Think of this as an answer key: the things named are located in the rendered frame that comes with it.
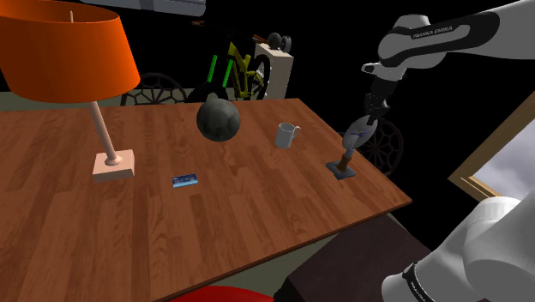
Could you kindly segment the black lattice back chair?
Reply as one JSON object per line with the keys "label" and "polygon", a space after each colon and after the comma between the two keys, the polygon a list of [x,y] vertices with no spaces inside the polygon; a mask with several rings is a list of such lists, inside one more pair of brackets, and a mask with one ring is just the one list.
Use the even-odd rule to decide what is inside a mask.
{"label": "black lattice back chair", "polygon": [[162,73],[147,72],[140,75],[140,82],[133,90],[121,96],[120,106],[130,102],[134,106],[177,104],[184,103],[186,99],[185,90],[173,78]]}
{"label": "black lattice back chair", "polygon": [[356,151],[389,177],[400,163],[404,141],[400,131],[391,122],[384,118],[377,119],[377,122],[375,133]]}

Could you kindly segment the white mug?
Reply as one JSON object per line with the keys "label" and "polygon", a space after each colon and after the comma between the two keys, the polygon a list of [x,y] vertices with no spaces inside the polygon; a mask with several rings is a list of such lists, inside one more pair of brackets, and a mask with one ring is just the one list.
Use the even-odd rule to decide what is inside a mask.
{"label": "white mug", "polygon": [[280,123],[275,139],[278,148],[289,148],[292,140],[300,133],[301,127],[290,123]]}

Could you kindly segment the yellow green bicycle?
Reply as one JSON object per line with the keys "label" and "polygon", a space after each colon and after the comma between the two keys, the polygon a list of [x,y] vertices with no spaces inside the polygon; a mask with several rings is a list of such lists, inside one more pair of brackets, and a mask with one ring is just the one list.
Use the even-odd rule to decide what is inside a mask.
{"label": "yellow green bicycle", "polygon": [[213,73],[219,56],[213,54],[207,80],[195,88],[186,98],[186,103],[199,103],[208,100],[210,94],[215,94],[219,99],[229,100],[226,91],[228,81],[231,81],[236,99],[262,100],[267,95],[270,80],[271,62],[267,55],[259,54],[252,57],[246,54],[241,56],[238,48],[231,41],[232,33],[220,32],[228,43],[225,55],[227,60],[225,75],[221,84],[213,81]]}

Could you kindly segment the dark grey ball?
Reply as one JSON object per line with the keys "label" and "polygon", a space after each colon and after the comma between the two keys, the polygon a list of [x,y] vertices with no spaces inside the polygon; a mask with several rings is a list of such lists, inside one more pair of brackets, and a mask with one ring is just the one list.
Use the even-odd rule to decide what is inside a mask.
{"label": "dark grey ball", "polygon": [[229,100],[212,99],[204,102],[198,110],[196,124],[208,140],[225,142],[239,132],[241,117]]}

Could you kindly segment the dark robot stand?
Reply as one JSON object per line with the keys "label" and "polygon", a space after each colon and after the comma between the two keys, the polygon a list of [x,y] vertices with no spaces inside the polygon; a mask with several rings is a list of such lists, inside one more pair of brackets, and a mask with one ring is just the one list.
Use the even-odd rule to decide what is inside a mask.
{"label": "dark robot stand", "polygon": [[352,226],[291,272],[274,302],[383,302],[384,278],[430,250],[387,215]]}

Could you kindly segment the wooden table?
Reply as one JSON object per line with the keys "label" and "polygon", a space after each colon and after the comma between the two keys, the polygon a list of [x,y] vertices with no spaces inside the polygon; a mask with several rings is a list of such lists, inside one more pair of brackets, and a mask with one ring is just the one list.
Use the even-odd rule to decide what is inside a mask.
{"label": "wooden table", "polygon": [[[0,302],[157,301],[410,202],[359,154],[338,180],[326,164],[340,136],[301,100],[238,102],[240,131],[219,143],[198,108],[104,108],[114,146],[135,155],[133,177],[104,183],[87,109],[0,112]],[[301,127],[289,148],[280,123]]]}

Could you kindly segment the blue flat card box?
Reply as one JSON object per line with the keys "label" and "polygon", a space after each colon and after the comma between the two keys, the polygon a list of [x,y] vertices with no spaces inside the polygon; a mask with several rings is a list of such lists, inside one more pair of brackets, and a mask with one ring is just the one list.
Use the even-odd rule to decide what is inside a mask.
{"label": "blue flat card box", "polygon": [[197,176],[194,173],[173,177],[171,181],[172,186],[174,188],[184,187],[198,183]]}

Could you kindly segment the grey long box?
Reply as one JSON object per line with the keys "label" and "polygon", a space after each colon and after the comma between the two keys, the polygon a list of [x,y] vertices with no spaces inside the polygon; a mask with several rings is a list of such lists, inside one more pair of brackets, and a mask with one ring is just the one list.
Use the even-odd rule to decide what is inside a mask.
{"label": "grey long box", "polygon": [[202,16],[206,0],[80,0],[83,3],[174,15]]}

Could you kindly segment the red round seat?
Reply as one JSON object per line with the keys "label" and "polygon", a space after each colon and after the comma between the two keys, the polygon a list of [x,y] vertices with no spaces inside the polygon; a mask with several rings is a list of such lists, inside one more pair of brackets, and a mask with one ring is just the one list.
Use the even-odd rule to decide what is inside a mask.
{"label": "red round seat", "polygon": [[274,299],[265,294],[238,287],[207,286],[169,302],[274,302]]}

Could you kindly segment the orange shade table lamp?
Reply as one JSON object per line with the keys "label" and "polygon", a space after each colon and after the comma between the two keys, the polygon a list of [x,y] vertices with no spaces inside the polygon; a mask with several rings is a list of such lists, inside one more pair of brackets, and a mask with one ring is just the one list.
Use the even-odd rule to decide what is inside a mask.
{"label": "orange shade table lamp", "polygon": [[133,151],[113,147],[98,105],[140,82],[116,12],[58,0],[0,0],[0,72],[22,98],[86,103],[105,149],[95,157],[94,180],[134,176]]}

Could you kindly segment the white pedestal with dumbbell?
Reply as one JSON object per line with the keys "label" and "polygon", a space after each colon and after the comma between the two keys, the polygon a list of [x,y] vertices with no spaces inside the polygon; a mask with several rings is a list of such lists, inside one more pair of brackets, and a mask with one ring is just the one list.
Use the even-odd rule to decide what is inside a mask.
{"label": "white pedestal with dumbbell", "polygon": [[262,60],[257,68],[267,85],[264,93],[266,100],[282,100],[286,97],[294,61],[289,53],[291,47],[292,39],[278,33],[270,33],[266,41],[255,46],[256,56],[264,55],[269,59],[269,64]]}

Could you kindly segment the wooden frame window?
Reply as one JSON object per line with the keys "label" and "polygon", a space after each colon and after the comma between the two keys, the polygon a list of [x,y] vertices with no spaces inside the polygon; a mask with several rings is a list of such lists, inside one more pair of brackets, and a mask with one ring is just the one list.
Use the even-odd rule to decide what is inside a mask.
{"label": "wooden frame window", "polygon": [[448,177],[478,201],[535,190],[535,92]]}

